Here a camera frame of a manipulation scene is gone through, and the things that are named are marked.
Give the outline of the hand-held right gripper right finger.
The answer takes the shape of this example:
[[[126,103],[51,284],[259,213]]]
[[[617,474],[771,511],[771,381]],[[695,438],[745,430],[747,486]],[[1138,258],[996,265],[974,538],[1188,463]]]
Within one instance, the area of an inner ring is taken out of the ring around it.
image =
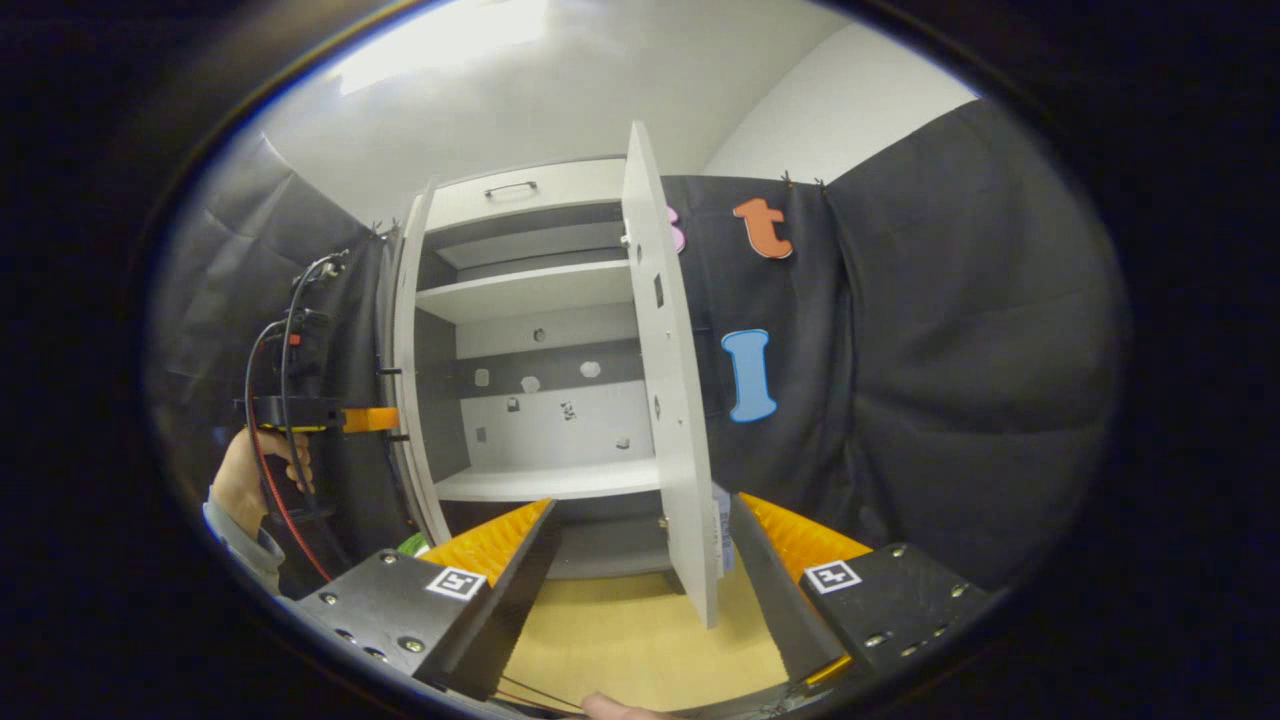
[[[887,684],[940,652],[991,594],[909,543],[868,547],[746,493],[730,534],[788,684],[804,694]]]

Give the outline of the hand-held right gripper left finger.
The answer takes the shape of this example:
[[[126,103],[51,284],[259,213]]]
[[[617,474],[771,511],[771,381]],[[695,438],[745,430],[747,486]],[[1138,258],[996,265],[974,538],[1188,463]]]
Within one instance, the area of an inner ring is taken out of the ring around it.
[[[297,607],[371,664],[484,701],[559,546],[559,505],[543,498],[420,555],[379,551]]]

